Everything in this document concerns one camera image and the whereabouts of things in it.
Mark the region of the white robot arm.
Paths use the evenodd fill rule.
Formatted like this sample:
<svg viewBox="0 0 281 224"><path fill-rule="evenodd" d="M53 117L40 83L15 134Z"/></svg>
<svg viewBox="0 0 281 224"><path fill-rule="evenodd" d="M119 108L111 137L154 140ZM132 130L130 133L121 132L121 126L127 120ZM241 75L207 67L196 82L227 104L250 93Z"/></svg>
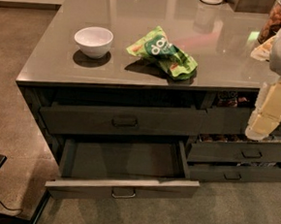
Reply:
<svg viewBox="0 0 281 224"><path fill-rule="evenodd" d="M263 140L281 123L281 29L272 39L269 52L269 69L279 75L274 83L264 83L256 99L245 136L252 141Z"/></svg>

